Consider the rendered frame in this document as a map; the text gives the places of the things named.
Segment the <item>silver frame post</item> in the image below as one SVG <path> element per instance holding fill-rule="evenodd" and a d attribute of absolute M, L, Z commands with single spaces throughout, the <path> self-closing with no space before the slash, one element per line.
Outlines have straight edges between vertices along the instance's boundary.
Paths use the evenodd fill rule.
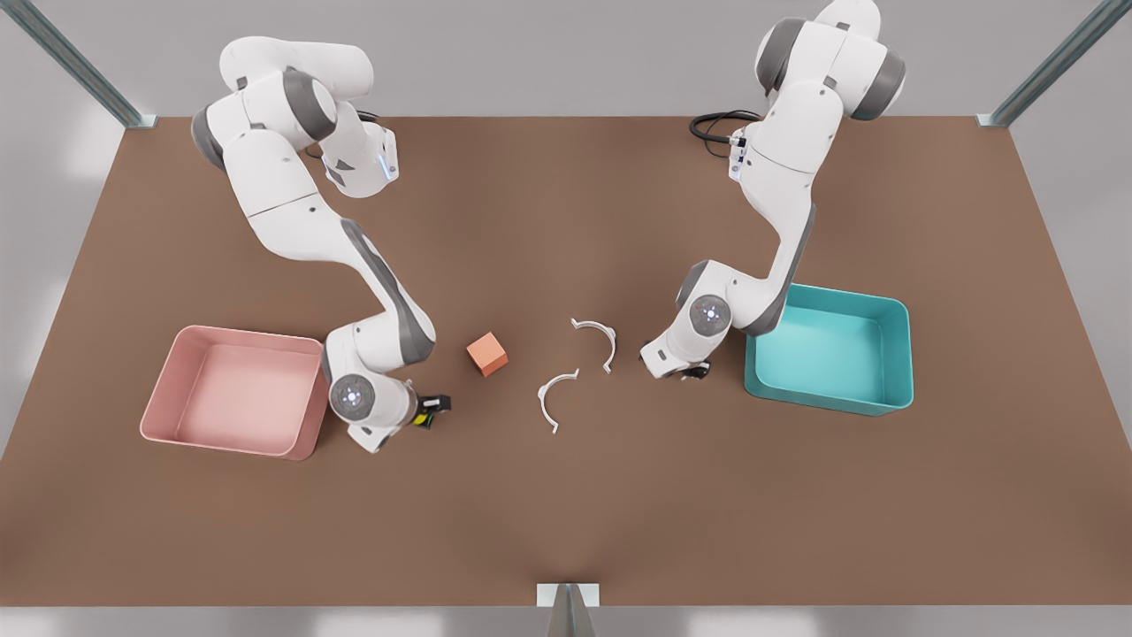
<path fill-rule="evenodd" d="M 597 637 L 590 608 L 600 605 L 597 583 L 539 583 L 535 605 L 549 608 L 547 637 Z"/>
<path fill-rule="evenodd" d="M 1127 12 L 1132 12 L 1132 0 L 1101 0 L 998 107 L 990 113 L 977 114 L 975 122 L 985 128 L 1007 128 L 1014 124 L 1043 93 L 1058 81 Z"/>
<path fill-rule="evenodd" d="M 134 107 L 31 0 L 0 0 L 0 11 L 7 12 L 12 23 L 44 49 L 119 124 L 126 129 L 152 129 L 157 124 L 158 117 Z"/>

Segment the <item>pink storage box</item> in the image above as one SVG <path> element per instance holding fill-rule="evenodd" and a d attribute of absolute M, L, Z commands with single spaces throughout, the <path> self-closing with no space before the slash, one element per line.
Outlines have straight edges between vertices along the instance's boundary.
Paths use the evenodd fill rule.
<path fill-rule="evenodd" d="M 187 326 L 142 415 L 142 438 L 305 460 L 327 408 L 321 342 Z"/>

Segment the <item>orange cube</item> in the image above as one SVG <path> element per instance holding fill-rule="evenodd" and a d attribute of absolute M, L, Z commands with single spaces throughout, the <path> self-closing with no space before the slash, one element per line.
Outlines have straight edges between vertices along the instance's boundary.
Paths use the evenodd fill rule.
<path fill-rule="evenodd" d="M 471 342 L 466 347 L 470 359 L 484 378 L 494 375 L 509 362 L 509 355 L 494 335 L 494 332 L 486 332 L 482 337 Z"/>

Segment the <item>blue storage box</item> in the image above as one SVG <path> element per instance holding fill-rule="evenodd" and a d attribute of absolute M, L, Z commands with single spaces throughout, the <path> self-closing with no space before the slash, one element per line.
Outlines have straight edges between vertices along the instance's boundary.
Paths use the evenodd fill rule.
<path fill-rule="evenodd" d="M 910 315 L 898 299 L 794 283 L 777 329 L 746 343 L 761 399 L 878 418 L 914 403 Z"/>

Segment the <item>white curved clip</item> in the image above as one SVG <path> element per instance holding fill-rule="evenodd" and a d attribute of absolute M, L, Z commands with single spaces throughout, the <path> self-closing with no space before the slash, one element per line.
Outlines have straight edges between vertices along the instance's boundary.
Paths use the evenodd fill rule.
<path fill-rule="evenodd" d="M 546 422 L 551 427 L 551 432 L 554 432 L 554 434 L 557 434 L 558 428 L 561 425 L 559 425 L 557 420 L 555 420 L 554 415 L 551 415 L 548 410 L 548 399 L 547 399 L 548 391 L 550 390 L 550 388 L 555 386 L 555 384 L 561 384 L 563 380 L 576 380 L 578 378 L 578 372 L 581 372 L 581 370 L 578 370 L 578 368 L 575 368 L 573 372 L 563 372 L 561 375 L 555 375 L 554 378 L 547 380 L 547 382 L 542 384 L 542 386 L 537 390 L 537 397 L 540 403 L 541 414 L 544 418 Z"/>
<path fill-rule="evenodd" d="M 610 343 L 610 352 L 609 352 L 609 356 L 606 359 L 606 362 L 603 363 L 602 368 L 603 368 L 603 371 L 607 375 L 610 375 L 612 372 L 611 365 L 612 365 L 615 355 L 617 354 L 617 334 L 616 334 L 616 332 L 614 329 L 611 329 L 611 327 L 606 326 L 606 324 L 598 322 L 598 321 L 578 321 L 578 319 L 576 319 L 576 318 L 571 318 L 571 326 L 573 326 L 574 329 L 595 329 L 598 332 L 602 332 L 606 335 L 606 337 L 608 338 L 608 342 Z"/>

